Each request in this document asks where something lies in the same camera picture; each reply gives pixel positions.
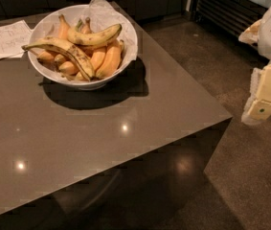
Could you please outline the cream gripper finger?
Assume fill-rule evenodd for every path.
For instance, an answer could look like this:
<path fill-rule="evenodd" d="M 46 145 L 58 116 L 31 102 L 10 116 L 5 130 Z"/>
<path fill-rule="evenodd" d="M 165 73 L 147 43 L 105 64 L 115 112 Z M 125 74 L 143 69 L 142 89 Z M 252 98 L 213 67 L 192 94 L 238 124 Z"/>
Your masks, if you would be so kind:
<path fill-rule="evenodd" d="M 250 97 L 244 106 L 241 121 L 248 126 L 254 126 L 269 117 L 271 117 L 271 61 L 262 69 L 253 70 Z"/>

